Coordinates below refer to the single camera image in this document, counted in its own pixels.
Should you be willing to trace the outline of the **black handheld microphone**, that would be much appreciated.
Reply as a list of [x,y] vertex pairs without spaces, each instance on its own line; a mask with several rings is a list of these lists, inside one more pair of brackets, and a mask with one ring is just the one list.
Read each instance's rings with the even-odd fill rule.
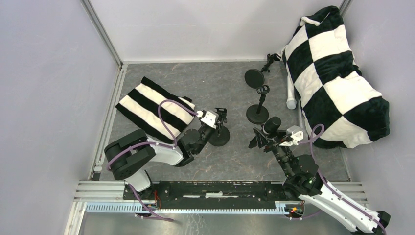
[[271,117],[265,122],[262,127],[262,130],[265,134],[270,135],[275,133],[281,126],[281,119],[277,116]]

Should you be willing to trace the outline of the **black mic stand with clip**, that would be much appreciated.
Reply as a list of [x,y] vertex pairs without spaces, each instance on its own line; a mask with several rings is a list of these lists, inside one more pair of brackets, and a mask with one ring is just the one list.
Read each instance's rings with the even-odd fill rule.
[[208,142],[213,146],[221,147],[226,145],[230,140],[229,129],[225,126],[228,122],[228,112],[226,108],[215,108],[215,113],[218,115],[218,119],[215,123],[216,129]]

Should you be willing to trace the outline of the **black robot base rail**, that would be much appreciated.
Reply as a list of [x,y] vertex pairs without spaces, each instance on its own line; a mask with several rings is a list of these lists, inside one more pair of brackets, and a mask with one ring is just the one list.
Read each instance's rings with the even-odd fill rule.
[[305,203],[273,181],[160,181],[138,195],[160,209],[273,209],[276,202]]

